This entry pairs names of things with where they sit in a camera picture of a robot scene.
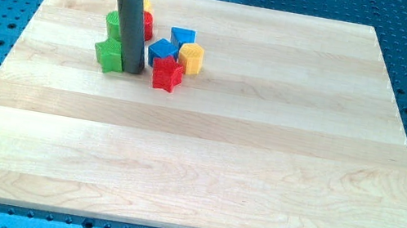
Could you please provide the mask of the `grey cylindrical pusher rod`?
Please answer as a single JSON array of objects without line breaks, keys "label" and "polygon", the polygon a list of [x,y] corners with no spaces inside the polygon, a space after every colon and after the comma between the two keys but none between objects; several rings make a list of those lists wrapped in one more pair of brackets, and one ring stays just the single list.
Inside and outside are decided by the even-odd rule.
[{"label": "grey cylindrical pusher rod", "polygon": [[141,74],[145,67],[144,0],[117,0],[123,70]]}]

